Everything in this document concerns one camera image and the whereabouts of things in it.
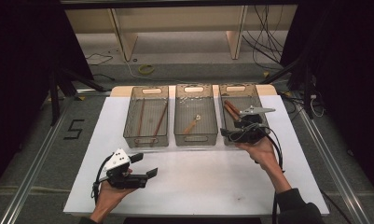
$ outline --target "table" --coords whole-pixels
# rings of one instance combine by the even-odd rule
[[[154,149],[128,148],[123,129],[132,87],[116,87],[104,103],[64,212],[87,215],[94,208],[90,197],[100,164],[122,147],[128,154],[143,151],[144,159],[131,165],[135,174],[158,167],[158,175],[145,189],[126,197],[113,214],[124,217],[262,217],[271,215],[274,188],[259,165],[245,151],[227,147],[219,134],[214,147],[177,147],[173,137],[175,86],[170,87],[169,146]],[[271,85],[257,87],[268,113],[270,127],[279,137],[285,175],[298,187],[306,202],[315,203],[323,215],[329,214],[281,98]],[[215,98],[217,120],[219,107]]]

